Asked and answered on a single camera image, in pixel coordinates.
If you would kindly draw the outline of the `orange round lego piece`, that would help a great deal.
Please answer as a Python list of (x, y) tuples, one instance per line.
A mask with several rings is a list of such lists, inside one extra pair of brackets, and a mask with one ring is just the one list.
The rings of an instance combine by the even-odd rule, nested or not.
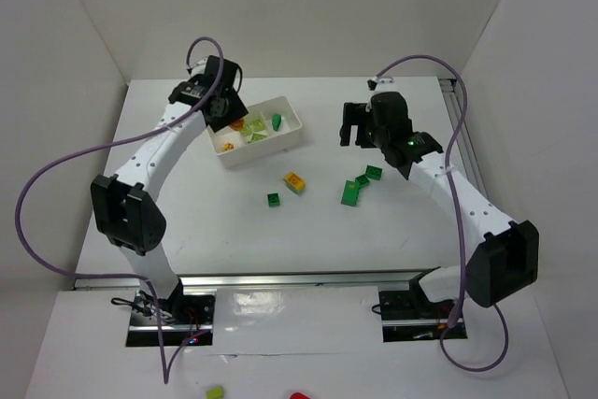
[(229, 127), (234, 130), (237, 131), (239, 133), (246, 133), (249, 128), (246, 125), (246, 122), (243, 119), (237, 120), (237, 121), (233, 121)]

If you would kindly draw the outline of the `dark green lego square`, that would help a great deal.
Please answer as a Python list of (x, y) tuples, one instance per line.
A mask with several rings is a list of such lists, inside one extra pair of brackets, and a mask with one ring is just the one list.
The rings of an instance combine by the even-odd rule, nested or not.
[(370, 180), (366, 175), (359, 175), (355, 178), (355, 181), (360, 189), (365, 188), (370, 184)]

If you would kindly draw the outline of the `yellow orange lego brick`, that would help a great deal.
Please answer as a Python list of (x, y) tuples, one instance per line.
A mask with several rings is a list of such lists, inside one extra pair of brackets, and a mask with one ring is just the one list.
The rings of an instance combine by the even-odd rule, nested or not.
[(305, 181), (294, 172), (289, 172), (283, 178), (285, 185), (295, 194), (302, 194), (306, 189)]

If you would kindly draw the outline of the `small dark green lego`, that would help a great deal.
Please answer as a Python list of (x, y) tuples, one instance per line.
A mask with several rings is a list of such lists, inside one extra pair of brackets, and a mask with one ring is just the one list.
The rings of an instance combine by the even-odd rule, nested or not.
[(270, 207), (279, 207), (281, 205), (279, 194), (277, 192), (269, 193), (267, 202)]

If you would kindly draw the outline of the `lime green lego brick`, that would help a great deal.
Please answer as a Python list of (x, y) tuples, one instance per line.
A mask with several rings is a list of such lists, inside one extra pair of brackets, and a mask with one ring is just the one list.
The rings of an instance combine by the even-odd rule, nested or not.
[(253, 133), (248, 137), (247, 142), (248, 143), (258, 142), (258, 141), (266, 139), (266, 138), (268, 138), (268, 134), (266, 134), (266, 133)]

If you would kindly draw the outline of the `green half round lego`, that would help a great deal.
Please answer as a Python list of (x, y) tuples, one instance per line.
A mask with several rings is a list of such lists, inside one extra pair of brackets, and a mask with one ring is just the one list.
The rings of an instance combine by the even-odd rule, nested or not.
[(271, 119), (272, 129), (277, 132), (282, 124), (282, 116), (280, 114), (274, 114)]

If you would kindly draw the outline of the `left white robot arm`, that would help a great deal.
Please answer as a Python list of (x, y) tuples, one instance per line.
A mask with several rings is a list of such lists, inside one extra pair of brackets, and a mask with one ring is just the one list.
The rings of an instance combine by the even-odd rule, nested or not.
[(91, 184), (97, 230), (142, 278), (144, 299), (157, 301), (168, 313), (182, 306), (183, 287), (162, 245), (166, 219), (157, 205), (160, 190), (206, 128), (219, 131), (248, 113), (238, 94), (238, 64), (209, 56), (188, 72), (189, 79), (169, 95), (152, 136), (112, 176), (99, 175)]

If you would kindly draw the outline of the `white divided plastic bin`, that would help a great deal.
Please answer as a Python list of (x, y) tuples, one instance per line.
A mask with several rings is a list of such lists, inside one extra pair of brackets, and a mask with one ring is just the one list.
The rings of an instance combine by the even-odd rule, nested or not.
[(245, 164), (287, 150), (300, 142), (303, 124), (285, 96), (248, 107), (240, 130), (225, 127), (209, 140), (224, 168)]

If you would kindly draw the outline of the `large dark green lego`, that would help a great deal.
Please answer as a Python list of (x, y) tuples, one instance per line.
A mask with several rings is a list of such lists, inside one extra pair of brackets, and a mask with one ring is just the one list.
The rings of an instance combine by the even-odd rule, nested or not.
[(347, 180), (341, 196), (343, 206), (356, 207), (359, 201), (361, 185), (356, 180)]

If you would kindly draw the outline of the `red object bottom edge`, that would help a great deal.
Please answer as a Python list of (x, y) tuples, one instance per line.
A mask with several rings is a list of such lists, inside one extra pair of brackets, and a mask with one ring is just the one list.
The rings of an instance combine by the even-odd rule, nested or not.
[(294, 392), (291, 394), (290, 399), (310, 399), (310, 397), (302, 392)]

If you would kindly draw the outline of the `lime lego off table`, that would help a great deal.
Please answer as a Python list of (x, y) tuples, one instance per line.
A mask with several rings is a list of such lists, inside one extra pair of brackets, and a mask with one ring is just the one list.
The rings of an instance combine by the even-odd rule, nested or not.
[(222, 386), (215, 386), (206, 391), (206, 399), (223, 399), (224, 395)]

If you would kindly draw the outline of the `aluminium rail right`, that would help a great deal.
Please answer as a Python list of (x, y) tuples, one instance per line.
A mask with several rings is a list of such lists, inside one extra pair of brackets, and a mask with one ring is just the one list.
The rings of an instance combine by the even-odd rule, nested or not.
[(486, 235), (499, 235), (508, 230), (511, 218), (485, 196), (476, 155), (464, 122), (463, 100), (457, 81), (444, 78), (439, 80), (439, 85), (454, 131), (463, 118), (450, 161), (463, 217), (466, 259), (469, 259), (477, 246), (485, 241)]

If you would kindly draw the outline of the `aluminium rail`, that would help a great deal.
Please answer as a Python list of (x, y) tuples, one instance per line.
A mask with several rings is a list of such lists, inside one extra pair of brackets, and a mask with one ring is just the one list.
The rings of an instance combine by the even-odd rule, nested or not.
[(241, 274), (179, 275), (186, 289), (331, 287), (361, 285), (402, 285), (412, 278), (439, 271), (440, 267), (318, 272), (269, 272)]
[(499, 235), (508, 230), (511, 218), (485, 196), (476, 155), (464, 122), (463, 100), (457, 81), (444, 78), (439, 80), (439, 85), (454, 131), (463, 118), (450, 161), (463, 217), (466, 259), (469, 259), (477, 246), (485, 241), (486, 235)]

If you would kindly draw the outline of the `aluminium rail front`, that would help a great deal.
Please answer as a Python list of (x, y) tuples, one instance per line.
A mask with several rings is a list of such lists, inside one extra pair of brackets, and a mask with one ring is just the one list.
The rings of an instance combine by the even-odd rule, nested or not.
[(179, 275), (186, 289), (331, 287), (361, 285), (402, 285), (412, 278), (439, 271), (440, 267), (318, 272), (269, 272), (241, 274)]

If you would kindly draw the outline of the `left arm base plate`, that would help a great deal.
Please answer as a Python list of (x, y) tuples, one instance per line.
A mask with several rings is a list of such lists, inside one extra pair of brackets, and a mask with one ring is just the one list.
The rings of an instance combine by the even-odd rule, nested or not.
[[(130, 320), (125, 340), (128, 348), (158, 347), (158, 326), (151, 300), (143, 292), (137, 292), (133, 300), (124, 300), (130, 308)], [(185, 338), (196, 335), (190, 346), (211, 346), (213, 320), (216, 305), (214, 294), (184, 295), (182, 307), (176, 312), (160, 310), (164, 345), (177, 347)]]

